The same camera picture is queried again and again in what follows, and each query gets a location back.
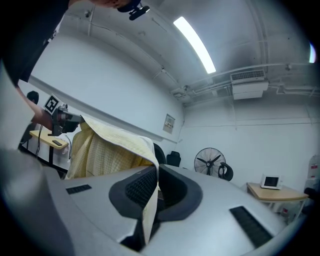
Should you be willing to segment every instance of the air conditioning vent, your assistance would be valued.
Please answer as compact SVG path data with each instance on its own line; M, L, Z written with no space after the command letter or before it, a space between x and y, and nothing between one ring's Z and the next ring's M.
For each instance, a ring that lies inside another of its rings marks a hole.
M230 209L230 212L256 248L259 248L273 238L243 206Z
M242 84L255 81L265 80L265 72L263 70L253 70L240 73L234 73L230 75L231 83Z

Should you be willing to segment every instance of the wall sign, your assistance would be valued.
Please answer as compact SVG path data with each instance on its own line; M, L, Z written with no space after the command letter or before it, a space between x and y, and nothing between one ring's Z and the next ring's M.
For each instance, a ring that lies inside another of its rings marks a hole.
M172 131L174 129L174 124L175 124L175 119L172 116L166 114L163 130L166 131L167 133L172 134Z

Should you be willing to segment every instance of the person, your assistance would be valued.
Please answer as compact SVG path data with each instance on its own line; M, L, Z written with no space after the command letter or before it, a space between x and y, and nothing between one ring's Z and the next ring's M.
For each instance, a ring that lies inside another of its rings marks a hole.
M34 104L38 104L38 102L39 102L39 93L37 93L36 91L30 91L30 92L28 92L27 93L27 95L26 95L26 98L29 100L29 101L31 101L31 102L33 102Z
M5 26L6 38L1 46L3 63L12 83L20 96L34 111L32 122L52 130L52 118L36 102L28 99L18 86L19 79L28 82L29 76L49 42L57 34L65 12L81 0L37 0L20 1L17 6L6 7L14 10L14 23ZM93 4L106 8L121 8L138 5L138 0L90 0Z

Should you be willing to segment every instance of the desk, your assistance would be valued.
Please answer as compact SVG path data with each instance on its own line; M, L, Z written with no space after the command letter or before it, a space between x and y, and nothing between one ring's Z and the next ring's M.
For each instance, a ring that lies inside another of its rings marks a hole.
M294 220L296 220L302 208L304 207L305 201L308 195L305 193L298 192L287 186L282 186L282 189L270 189L262 188L258 183L247 183L246 184L248 193L252 194L256 199L262 203L269 203L269 208L272 209L275 203L299 203L300 208L298 213L295 215Z
M62 150L66 146L68 146L68 143L63 141L62 139L56 138L54 136L49 136L51 134L51 131L49 130L42 130L40 134L40 141L49 145L49 164L52 166L54 161L54 149L56 150ZM35 138L39 138L39 131L38 130L32 130L30 131L30 135L32 135ZM53 143L53 141L56 140L57 142L60 142L62 145L58 146L57 144Z

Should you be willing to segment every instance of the fluorescent ceiling light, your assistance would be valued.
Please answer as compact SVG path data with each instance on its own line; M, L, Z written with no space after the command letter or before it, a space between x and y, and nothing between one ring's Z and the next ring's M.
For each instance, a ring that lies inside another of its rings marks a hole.
M198 54L200 60L202 61L207 73L210 74L216 72L215 65L212 62L204 43L201 41L196 31L192 28L192 26L190 26L186 19L184 17L180 17L173 24L181 31L181 33L192 45L196 54Z
M309 62L310 63L315 63L316 61L316 50L314 46L310 43L310 57L309 57Z

